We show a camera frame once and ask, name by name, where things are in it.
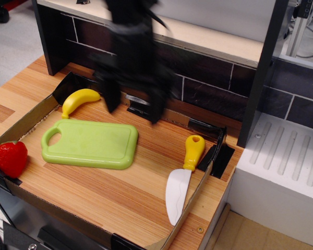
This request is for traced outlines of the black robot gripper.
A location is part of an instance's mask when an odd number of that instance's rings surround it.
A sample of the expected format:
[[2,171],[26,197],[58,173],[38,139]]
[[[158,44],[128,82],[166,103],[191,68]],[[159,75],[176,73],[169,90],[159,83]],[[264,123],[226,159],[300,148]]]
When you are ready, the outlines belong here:
[[147,94],[149,121],[156,124],[172,96],[174,75],[157,57],[151,23],[113,24],[110,55],[92,55],[95,77],[109,113],[121,103],[121,87]]

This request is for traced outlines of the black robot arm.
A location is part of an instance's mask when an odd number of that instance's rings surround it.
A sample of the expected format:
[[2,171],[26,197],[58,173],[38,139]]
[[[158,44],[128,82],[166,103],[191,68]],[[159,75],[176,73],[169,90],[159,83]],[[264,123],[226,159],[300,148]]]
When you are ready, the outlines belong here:
[[158,60],[153,38],[153,20],[163,21],[152,11],[156,1],[106,1],[111,12],[109,27],[114,56],[92,55],[94,76],[109,112],[121,102],[121,87],[148,96],[148,120],[157,123],[172,96],[174,74]]

